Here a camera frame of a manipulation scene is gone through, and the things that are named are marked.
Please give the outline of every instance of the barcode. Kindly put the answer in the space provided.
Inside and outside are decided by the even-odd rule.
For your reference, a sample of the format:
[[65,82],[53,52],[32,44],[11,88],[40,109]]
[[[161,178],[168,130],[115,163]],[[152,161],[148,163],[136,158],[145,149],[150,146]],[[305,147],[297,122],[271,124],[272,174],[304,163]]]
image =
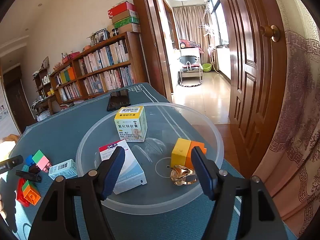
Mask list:
[[140,108],[123,108],[120,113],[137,113]]
[[67,166],[68,166],[68,163],[61,164],[61,165],[58,167],[58,170],[61,170],[61,169],[65,168],[65,167],[67,167]]

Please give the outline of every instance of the window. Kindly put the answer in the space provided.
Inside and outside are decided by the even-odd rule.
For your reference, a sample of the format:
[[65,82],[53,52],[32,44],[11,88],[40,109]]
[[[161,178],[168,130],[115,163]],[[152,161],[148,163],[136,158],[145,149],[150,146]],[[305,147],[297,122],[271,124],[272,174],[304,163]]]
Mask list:
[[209,0],[208,2],[208,8],[213,22],[215,43],[216,45],[229,44],[226,19],[220,0]]

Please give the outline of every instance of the black phone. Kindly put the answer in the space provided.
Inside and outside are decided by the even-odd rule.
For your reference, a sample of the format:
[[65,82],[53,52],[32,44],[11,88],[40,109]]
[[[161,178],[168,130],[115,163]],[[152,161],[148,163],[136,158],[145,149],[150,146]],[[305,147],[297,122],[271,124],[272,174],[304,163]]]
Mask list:
[[113,92],[110,95],[107,111],[118,110],[121,107],[130,106],[129,95],[127,89],[122,89],[117,92]]

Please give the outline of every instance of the round transparent lid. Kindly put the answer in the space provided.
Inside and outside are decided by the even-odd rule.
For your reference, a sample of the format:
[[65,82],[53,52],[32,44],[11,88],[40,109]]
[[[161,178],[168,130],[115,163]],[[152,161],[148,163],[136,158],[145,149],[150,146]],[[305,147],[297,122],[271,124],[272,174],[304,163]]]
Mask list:
[[[199,182],[176,186],[170,179],[171,152],[178,138],[203,142],[206,157],[218,168],[223,161],[223,141],[215,125],[199,112],[171,103],[144,103],[147,134],[144,142],[128,142],[142,167],[147,184],[123,193],[112,193],[102,204],[113,210],[151,215],[179,208],[201,195]],[[119,140],[114,117],[116,112],[96,122],[84,135],[76,154],[78,176],[101,163],[99,147]]]

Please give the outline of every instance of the pink building block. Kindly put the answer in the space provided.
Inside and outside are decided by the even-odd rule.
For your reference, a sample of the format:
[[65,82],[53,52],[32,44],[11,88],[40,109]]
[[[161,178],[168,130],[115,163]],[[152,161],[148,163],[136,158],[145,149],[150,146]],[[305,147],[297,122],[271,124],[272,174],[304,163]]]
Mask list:
[[41,160],[37,163],[37,166],[44,172],[48,172],[49,168],[52,166],[46,156],[43,156]]

